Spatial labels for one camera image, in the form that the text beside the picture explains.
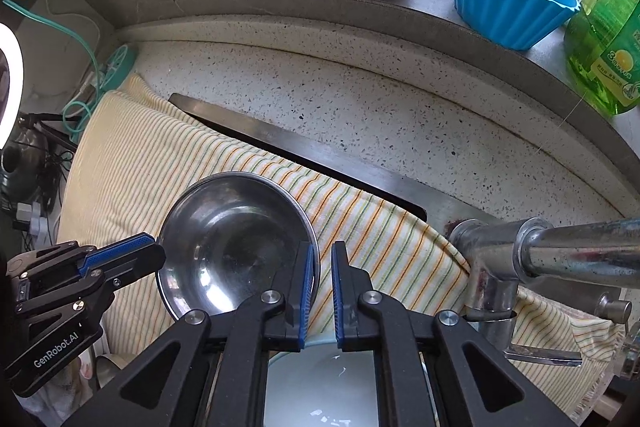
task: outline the dish towel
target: dish towel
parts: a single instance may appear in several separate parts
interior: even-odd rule
[[[334,327],[329,253],[338,240],[347,243],[351,264],[369,272],[374,288],[408,309],[430,315],[461,310],[468,265],[428,224],[363,190],[210,130],[153,93],[137,74],[108,92],[89,122],[66,185],[58,240],[103,247],[139,232],[158,237],[180,194],[221,171],[270,178],[311,220],[321,280],[310,335]],[[516,343],[582,352],[580,368],[515,364],[580,423],[608,384],[620,327],[526,289],[518,297]],[[105,324],[114,353],[140,353],[168,328],[172,319],[155,278],[116,292]]]

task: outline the logo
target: logo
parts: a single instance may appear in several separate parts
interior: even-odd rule
[[[33,365],[36,367],[42,367],[49,360],[51,360],[56,355],[62,353],[67,347],[70,347],[76,340],[78,340],[79,335],[76,332],[71,333],[66,339],[63,339],[57,346],[53,346],[51,349],[47,350],[44,356],[41,359],[34,360]]]
[[[638,97],[638,86],[636,84],[625,84],[622,87],[622,94],[629,100],[635,100]]]
[[[627,50],[610,51],[607,58],[611,64],[621,73],[627,80],[631,79],[631,69],[634,66],[634,59]]]

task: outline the stainless steel bowl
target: stainless steel bowl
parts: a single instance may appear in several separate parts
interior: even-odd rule
[[[164,220],[158,243],[166,261],[156,274],[174,319],[201,309],[235,310],[270,288],[280,266],[293,263],[300,241],[313,244],[318,293],[318,242],[298,202],[271,180],[250,172],[220,172],[191,185]]]

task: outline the dish soap bottle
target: dish soap bottle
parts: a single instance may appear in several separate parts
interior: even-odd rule
[[[638,0],[582,0],[564,33],[564,52],[578,90],[607,116],[640,102]]]

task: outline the metal faucet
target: metal faucet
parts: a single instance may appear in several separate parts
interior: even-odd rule
[[[503,225],[467,219],[452,230],[449,241],[471,267],[466,319],[511,360],[567,366],[582,363],[580,352],[511,343],[518,284],[547,276],[640,289],[640,218],[559,228],[540,217]],[[617,323],[628,321],[631,303],[603,295],[599,305],[601,316]],[[635,339],[638,351],[640,336]],[[623,349],[631,349],[629,345],[635,343],[625,343]],[[638,375],[631,373],[625,376]]]

